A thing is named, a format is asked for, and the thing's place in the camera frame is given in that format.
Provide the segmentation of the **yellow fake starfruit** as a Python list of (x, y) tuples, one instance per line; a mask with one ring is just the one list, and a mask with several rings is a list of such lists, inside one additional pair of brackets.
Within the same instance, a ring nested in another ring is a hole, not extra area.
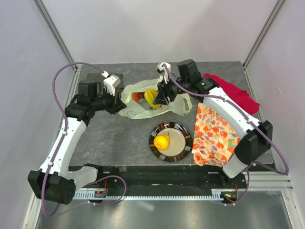
[(154, 100), (156, 99), (158, 95), (158, 91), (155, 89), (147, 89), (144, 93), (144, 98), (146, 100), (146, 102), (148, 103), (149, 107), (152, 109), (159, 109), (161, 108), (160, 104), (154, 104)]

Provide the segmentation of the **pale green plastic bag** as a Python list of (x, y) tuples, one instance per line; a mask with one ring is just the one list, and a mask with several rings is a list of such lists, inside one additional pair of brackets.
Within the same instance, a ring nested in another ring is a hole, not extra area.
[(145, 99), (141, 99), (139, 103), (132, 99), (133, 93), (142, 93), (152, 88), (157, 89), (157, 84), (161, 79), (143, 80), (135, 84), (125, 86), (121, 100), (126, 104), (126, 108), (119, 112), (119, 115), (128, 117), (130, 119), (146, 119), (154, 116), (162, 115), (166, 112), (173, 112), (175, 114), (185, 116), (187, 115), (193, 105), (189, 95), (179, 94), (175, 100), (169, 105), (162, 105), (156, 109), (151, 107)]

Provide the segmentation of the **yellow fake pear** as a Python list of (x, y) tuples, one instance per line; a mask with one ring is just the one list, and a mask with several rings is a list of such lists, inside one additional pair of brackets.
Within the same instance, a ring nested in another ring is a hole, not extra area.
[(169, 143), (170, 143), (170, 137), (168, 135), (157, 135), (153, 141), (154, 146), (160, 150), (167, 149)]

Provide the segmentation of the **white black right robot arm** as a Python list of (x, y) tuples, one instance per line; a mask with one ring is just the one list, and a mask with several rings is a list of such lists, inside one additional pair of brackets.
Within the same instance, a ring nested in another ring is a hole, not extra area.
[(157, 71), (161, 81), (157, 84), (158, 95), (154, 104), (168, 105), (179, 94), (189, 94), (216, 111), (237, 133), (241, 141), (233, 156), (218, 176), (222, 187), (235, 183), (235, 177), (271, 148), (273, 126), (269, 121), (260, 121), (235, 103), (211, 77), (204, 78), (192, 59), (178, 63), (180, 77), (176, 78), (170, 64), (161, 62)]

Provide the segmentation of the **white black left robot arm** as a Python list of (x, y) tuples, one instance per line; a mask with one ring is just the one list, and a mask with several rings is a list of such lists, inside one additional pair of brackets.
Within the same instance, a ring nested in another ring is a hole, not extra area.
[(82, 80), (78, 84), (78, 93), (64, 110), (61, 129), (48, 157), (39, 170), (28, 174), (28, 182), (38, 199), (67, 205), (75, 192), (87, 184), (93, 187), (104, 184), (101, 166), (85, 164), (71, 174), (68, 168), (75, 147), (95, 113), (115, 114), (126, 108), (120, 100), (120, 83), (116, 79), (113, 83)]

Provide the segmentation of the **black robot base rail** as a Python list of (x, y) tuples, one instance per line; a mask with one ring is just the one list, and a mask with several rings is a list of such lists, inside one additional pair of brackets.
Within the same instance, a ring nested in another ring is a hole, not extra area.
[(186, 195), (211, 194), (212, 189), (241, 190), (246, 187), (246, 178), (239, 174), (228, 178), (221, 168), (197, 165), (156, 165), (156, 166), (101, 166), (97, 178), (105, 176), (120, 176), (123, 184), (117, 178), (109, 178), (95, 187), (107, 186), (110, 194), (160, 194)]

